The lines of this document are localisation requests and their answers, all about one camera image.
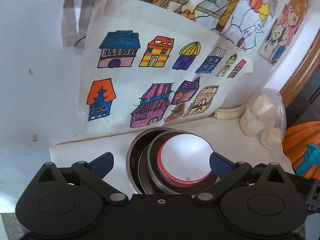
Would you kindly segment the steel plate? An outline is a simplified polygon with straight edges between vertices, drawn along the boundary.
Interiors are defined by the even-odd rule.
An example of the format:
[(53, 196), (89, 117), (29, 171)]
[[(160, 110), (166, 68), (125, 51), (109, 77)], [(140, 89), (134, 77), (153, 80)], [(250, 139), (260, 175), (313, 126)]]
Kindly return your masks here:
[(138, 162), (138, 178), (144, 194), (158, 194), (160, 190), (153, 183), (148, 171), (148, 148), (149, 145), (142, 150)]
[(158, 135), (173, 130), (173, 128), (168, 127), (147, 129), (139, 133), (129, 146), (129, 150), (126, 155), (126, 172), (132, 187), (138, 194), (178, 194), (178, 192), (172, 191), (171, 189), (158, 187), (158, 185), (152, 181), (149, 175), (147, 164), (142, 165), (142, 171), (146, 176), (147, 189), (140, 181), (139, 176), (141, 157), (148, 157), (148, 153), (144, 153), (144, 150), (149, 148), (149, 145), (153, 139), (155, 139)]

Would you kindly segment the deep steel bowl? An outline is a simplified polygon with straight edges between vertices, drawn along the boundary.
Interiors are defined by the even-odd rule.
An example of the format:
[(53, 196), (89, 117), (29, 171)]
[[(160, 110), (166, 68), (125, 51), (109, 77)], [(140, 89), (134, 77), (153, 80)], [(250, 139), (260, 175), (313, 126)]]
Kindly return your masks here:
[(195, 195), (207, 187), (219, 181), (219, 177), (209, 169), (209, 174), (206, 178), (196, 183), (193, 186), (177, 186), (169, 183), (160, 171), (157, 164), (158, 151), (161, 146), (175, 135), (194, 135), (186, 131), (168, 130), (156, 136), (149, 145), (147, 154), (148, 172), (153, 183), (166, 194), (191, 194)]

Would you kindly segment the white printed tablecloth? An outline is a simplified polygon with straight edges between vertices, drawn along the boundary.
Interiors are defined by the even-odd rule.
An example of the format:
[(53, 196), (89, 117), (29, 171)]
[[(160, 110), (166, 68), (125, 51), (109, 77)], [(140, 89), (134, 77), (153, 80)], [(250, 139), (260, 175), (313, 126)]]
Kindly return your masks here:
[[(291, 161), (281, 146), (269, 151), (257, 137), (242, 132), (239, 119), (219, 120), (214, 117), (174, 124), (173, 129), (194, 133), (206, 139), (215, 151), (232, 162), (246, 161), (252, 166), (260, 163), (279, 163), (283, 170), (293, 173)], [(90, 162), (105, 152), (114, 156), (114, 167), (104, 181), (128, 196), (140, 193), (126, 169), (126, 157), (138, 132), (94, 140), (60, 144), (50, 148), (52, 162), (57, 167), (70, 167), (77, 161)]]

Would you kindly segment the orange dress woman painting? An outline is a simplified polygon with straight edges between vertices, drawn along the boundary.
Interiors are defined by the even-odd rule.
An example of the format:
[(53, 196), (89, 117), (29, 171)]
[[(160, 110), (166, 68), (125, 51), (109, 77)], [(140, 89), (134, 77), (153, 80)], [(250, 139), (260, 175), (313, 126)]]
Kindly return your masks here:
[(319, 129), (319, 121), (311, 121), (286, 130), (283, 150), (298, 176), (319, 180)]

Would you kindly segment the plastic bag of buns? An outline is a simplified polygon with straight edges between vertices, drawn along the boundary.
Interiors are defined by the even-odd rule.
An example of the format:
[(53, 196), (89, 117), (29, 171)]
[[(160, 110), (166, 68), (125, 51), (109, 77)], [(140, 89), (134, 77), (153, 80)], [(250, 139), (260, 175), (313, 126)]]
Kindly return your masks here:
[(258, 137), (267, 150), (274, 150), (284, 140), (285, 107), (276, 89), (264, 88), (253, 94), (240, 118), (240, 127), (248, 137)]

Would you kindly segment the wooden rolling pin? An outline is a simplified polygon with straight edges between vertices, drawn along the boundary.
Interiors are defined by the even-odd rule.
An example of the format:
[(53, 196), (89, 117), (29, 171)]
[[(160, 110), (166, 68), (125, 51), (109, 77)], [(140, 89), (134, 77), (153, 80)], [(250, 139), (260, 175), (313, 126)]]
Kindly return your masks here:
[(243, 116), (245, 110), (246, 110), (246, 104), (243, 104), (235, 108), (228, 108), (228, 109), (220, 108), (214, 112), (213, 117), (219, 120), (236, 119)]

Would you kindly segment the houses drawing paper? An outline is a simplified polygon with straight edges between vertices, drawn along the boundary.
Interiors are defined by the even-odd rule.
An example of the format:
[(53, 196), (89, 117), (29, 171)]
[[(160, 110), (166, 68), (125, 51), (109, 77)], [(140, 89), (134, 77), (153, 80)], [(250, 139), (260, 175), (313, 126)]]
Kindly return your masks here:
[(252, 70), (243, 50), (175, 13), (96, 0), (81, 67), (81, 132), (93, 138), (205, 118)]

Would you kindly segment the girl with teddy drawing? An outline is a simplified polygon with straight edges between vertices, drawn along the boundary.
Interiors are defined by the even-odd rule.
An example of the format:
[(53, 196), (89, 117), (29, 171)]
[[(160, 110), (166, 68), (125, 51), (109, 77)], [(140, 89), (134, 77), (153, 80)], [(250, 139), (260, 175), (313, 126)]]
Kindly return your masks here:
[(270, 64), (275, 65), (289, 47), (310, 8), (310, 2), (311, 0), (289, 0), (285, 4), (259, 50), (259, 54)]

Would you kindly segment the boy with fan drawing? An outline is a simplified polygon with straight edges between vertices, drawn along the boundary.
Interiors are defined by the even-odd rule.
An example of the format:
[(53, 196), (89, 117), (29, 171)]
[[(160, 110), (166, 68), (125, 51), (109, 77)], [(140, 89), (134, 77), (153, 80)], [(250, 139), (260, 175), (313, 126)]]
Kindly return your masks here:
[[(140, 0), (175, 12), (253, 52), (265, 38), (282, 0)], [(65, 0), (63, 47), (83, 47), (95, 0)]]

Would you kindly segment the brown wooden door frame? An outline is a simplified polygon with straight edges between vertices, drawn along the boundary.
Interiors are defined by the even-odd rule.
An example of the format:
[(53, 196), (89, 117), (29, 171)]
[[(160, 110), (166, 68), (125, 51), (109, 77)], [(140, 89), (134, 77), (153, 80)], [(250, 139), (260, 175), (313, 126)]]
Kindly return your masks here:
[(284, 106), (287, 107), (297, 97), (319, 66), (319, 31), (298, 68), (280, 90)]

